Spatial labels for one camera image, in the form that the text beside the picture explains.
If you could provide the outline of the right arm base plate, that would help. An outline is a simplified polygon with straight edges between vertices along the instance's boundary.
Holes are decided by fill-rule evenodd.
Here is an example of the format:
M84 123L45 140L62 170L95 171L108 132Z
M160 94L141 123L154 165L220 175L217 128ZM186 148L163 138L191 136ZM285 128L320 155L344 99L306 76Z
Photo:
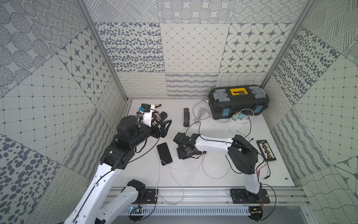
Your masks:
M231 189L229 194L234 204L270 203L270 199L266 189L260 189L258 194L251 193L245 188Z

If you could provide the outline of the black phone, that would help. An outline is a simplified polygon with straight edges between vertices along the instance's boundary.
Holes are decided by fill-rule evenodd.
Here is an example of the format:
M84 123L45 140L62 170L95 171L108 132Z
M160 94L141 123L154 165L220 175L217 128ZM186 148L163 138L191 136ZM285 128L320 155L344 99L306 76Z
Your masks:
M157 146L159 159L162 166L166 166L172 163L172 156L167 143L161 143Z
M177 154L179 159L184 159L186 155L182 148L177 148Z

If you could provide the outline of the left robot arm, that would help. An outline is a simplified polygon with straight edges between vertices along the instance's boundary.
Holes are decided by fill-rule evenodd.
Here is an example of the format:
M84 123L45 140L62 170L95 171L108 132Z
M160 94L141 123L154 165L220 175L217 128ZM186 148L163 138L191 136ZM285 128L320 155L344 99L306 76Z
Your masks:
M115 180L130 162L134 162L136 147L146 144L150 137L157 140L166 137L171 122L167 113L154 109L122 118L117 125L117 134L99 160L90 186L65 223L111 224L129 205L144 202L145 184L133 179L115 199L103 206Z

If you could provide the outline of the black yellow toolbox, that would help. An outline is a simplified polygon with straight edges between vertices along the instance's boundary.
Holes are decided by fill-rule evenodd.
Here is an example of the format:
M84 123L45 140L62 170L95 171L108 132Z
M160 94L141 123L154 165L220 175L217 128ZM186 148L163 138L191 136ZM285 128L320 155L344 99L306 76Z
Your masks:
M214 119L229 119L235 113L260 115L268 108L269 96L258 85L218 87L208 94Z

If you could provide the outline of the green white power strip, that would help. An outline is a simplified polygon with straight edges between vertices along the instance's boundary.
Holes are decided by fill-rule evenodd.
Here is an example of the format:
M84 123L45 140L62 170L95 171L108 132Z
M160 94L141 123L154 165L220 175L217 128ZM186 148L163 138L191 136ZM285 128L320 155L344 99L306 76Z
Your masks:
M231 119L233 121L237 121L237 120L245 120L247 118L247 115L245 113L235 113L232 115Z

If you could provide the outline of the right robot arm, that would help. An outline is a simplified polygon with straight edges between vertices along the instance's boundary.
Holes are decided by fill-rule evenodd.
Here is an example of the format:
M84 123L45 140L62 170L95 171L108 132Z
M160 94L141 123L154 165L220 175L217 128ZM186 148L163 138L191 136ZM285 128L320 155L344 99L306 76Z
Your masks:
M235 135L233 138L218 139L198 133L191 136L177 133L173 142L178 145L178 149L185 158L202 155L204 152L216 152L229 156L237 170L243 173L245 190L252 195L259 195L262 189L256 170L259 152L243 136Z

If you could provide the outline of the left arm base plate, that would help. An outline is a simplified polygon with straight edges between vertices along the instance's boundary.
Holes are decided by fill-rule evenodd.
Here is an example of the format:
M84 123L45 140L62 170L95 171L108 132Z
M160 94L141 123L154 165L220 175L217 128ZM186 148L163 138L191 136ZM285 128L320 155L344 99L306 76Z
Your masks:
M137 200L133 204L156 204L158 201L157 193L158 190L155 188L141 190Z

